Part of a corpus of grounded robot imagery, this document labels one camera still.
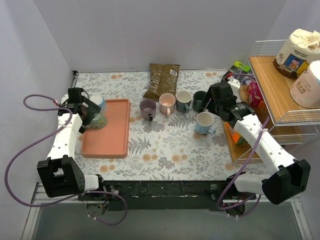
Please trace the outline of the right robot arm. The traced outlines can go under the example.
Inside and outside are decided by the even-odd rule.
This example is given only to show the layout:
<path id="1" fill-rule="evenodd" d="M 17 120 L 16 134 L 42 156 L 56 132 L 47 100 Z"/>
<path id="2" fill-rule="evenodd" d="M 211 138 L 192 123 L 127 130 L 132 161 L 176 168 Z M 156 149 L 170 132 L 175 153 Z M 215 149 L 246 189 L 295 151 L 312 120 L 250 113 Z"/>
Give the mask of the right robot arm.
<path id="1" fill-rule="evenodd" d="M 267 175 L 244 173 L 240 169 L 220 194 L 237 199 L 243 193 L 264 195 L 278 205 L 306 190 L 311 166 L 305 160 L 297 160 L 288 153 L 261 123 L 255 110 L 246 102 L 237 102 L 234 95 L 239 83 L 222 81 L 212 84 L 202 101 L 200 109 L 221 118 L 236 130 L 257 153 L 267 168 Z"/>

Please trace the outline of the black glossy mug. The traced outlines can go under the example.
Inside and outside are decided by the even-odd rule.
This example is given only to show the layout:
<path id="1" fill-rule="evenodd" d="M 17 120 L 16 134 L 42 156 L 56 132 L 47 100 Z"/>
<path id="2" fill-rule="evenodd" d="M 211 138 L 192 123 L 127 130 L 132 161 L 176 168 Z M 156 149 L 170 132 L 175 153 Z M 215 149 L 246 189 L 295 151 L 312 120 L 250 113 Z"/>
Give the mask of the black glossy mug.
<path id="1" fill-rule="evenodd" d="M 194 93 L 193 95 L 193 102 L 192 102 L 192 108 L 196 112 L 200 112 L 200 107 L 202 105 L 202 102 L 204 98 L 206 97 L 207 92 L 203 90 L 199 90 Z"/>

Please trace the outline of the light blue mug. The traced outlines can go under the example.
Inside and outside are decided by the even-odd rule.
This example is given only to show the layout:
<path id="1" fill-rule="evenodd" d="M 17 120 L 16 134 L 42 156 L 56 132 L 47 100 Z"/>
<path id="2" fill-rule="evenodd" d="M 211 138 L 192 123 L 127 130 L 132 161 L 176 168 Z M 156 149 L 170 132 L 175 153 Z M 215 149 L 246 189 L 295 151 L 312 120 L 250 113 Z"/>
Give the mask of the light blue mug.
<path id="1" fill-rule="evenodd" d="M 200 135 L 214 135 L 216 129 L 213 124 L 214 117 L 208 112 L 201 112 L 196 117 L 195 131 Z"/>
<path id="2" fill-rule="evenodd" d="M 102 95 L 95 94 L 89 98 L 93 103 L 98 105 L 101 108 L 101 111 L 107 110 L 107 103 L 105 98 Z"/>

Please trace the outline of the green mug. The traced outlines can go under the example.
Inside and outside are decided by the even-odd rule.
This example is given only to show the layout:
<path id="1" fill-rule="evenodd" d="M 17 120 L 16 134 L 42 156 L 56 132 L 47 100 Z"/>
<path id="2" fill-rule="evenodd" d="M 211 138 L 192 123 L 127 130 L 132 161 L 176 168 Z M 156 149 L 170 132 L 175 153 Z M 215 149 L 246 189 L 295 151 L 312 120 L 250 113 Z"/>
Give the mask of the green mug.
<path id="1" fill-rule="evenodd" d="M 88 128 L 94 130 L 100 130 L 107 125 L 108 121 L 104 114 L 98 113 L 92 121 L 89 123 Z"/>

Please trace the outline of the purple mug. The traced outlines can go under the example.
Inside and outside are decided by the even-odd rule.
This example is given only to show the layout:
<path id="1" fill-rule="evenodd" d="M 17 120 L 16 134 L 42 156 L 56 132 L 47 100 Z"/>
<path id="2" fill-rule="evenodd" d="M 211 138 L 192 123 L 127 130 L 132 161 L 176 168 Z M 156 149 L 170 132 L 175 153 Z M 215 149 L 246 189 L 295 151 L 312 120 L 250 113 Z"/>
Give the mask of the purple mug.
<path id="1" fill-rule="evenodd" d="M 152 99 L 144 99 L 139 104 L 140 115 L 144 120 L 153 121 L 156 117 L 157 105 Z"/>

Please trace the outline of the pink mug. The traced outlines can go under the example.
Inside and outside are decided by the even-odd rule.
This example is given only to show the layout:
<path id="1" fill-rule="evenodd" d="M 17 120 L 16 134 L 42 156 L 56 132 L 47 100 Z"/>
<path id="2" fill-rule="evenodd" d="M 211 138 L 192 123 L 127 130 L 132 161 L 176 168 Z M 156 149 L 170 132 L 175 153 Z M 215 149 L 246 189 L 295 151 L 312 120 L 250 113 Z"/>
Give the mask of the pink mug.
<path id="1" fill-rule="evenodd" d="M 159 97 L 160 112 L 169 117 L 175 110 L 176 98 L 171 93 L 164 93 Z"/>

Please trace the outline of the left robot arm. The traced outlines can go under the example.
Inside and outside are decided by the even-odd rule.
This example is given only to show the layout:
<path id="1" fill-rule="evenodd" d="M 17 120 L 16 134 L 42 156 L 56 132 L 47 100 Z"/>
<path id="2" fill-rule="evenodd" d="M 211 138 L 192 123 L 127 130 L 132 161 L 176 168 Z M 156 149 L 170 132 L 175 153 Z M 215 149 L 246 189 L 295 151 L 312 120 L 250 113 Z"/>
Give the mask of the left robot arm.
<path id="1" fill-rule="evenodd" d="M 89 191 L 95 200 L 106 196 L 99 174 L 85 175 L 75 161 L 78 134 L 83 134 L 101 107 L 90 100 L 83 88 L 73 87 L 61 99 L 57 113 L 59 132 L 46 160 L 39 161 L 37 171 L 48 197 L 61 197 Z"/>

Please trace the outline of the dark teal faceted mug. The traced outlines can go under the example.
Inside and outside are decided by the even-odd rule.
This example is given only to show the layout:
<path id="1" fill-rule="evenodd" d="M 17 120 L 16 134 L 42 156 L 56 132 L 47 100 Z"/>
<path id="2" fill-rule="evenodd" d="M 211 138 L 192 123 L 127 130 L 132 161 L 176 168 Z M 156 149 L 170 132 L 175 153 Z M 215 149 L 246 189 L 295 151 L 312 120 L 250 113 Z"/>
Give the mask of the dark teal faceted mug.
<path id="1" fill-rule="evenodd" d="M 190 104 L 192 101 L 192 94 L 189 91 L 181 90 L 176 94 L 176 110 L 181 113 L 188 113 L 190 111 Z"/>

